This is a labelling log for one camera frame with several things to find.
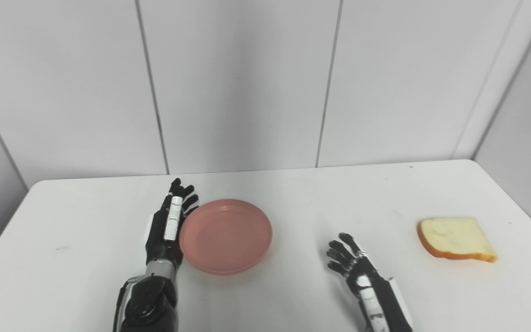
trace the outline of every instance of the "silver forearm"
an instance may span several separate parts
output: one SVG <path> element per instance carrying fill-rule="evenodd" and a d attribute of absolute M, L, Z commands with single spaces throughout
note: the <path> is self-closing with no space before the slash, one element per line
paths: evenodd
<path fill-rule="evenodd" d="M 158 259 L 156 261 L 150 261 L 147 264 L 145 277 L 152 275 L 158 275 L 160 277 L 167 278 L 171 281 L 175 281 L 175 265 L 168 259 Z"/>

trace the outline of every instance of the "white bread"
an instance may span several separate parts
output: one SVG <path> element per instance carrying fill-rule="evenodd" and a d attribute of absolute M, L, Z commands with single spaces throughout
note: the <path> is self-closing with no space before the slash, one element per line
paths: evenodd
<path fill-rule="evenodd" d="M 495 262 L 497 254 L 476 219 L 432 218 L 417 227 L 423 247 L 435 257 Z"/>

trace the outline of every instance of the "white table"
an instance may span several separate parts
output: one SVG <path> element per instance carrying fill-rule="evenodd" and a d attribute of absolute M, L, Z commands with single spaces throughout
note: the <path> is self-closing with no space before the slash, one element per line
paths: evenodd
<path fill-rule="evenodd" d="M 363 320 L 327 242 L 352 233 L 394 276 L 417 332 L 531 331 L 531 219 L 474 162 L 186 174 L 201 202 L 240 198 L 270 217 L 256 267 L 228 277 L 184 263 L 180 332 L 357 331 Z M 0 332 L 107 332 L 118 289 L 145 269 L 143 233 L 175 176 L 40 182 L 0 238 Z M 430 256 L 415 232 L 476 217 L 495 264 Z"/>

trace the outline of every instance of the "pink plate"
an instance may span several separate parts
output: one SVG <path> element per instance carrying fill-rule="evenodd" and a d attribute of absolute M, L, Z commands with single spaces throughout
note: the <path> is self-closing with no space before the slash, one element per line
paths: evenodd
<path fill-rule="evenodd" d="M 242 200 L 207 202 L 183 223 L 179 243 L 192 265 L 207 273 L 240 273 L 257 264 L 272 238 L 270 220 Z"/>

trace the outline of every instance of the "robotic arm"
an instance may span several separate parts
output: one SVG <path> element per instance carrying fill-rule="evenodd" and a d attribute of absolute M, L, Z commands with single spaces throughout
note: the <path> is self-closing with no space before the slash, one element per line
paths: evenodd
<path fill-rule="evenodd" d="M 128 279 L 118 294 L 113 332 L 175 332 L 175 274 L 183 261 L 179 231 L 196 207 L 194 187 L 176 178 L 161 208 L 154 214 L 145 249 L 144 275 Z"/>
<path fill-rule="evenodd" d="M 367 254 L 347 233 L 339 239 L 352 250 L 333 240 L 329 242 L 327 256 L 334 259 L 327 265 L 341 274 L 358 299 L 369 332 L 413 332 L 411 315 L 393 278 L 382 278 Z"/>

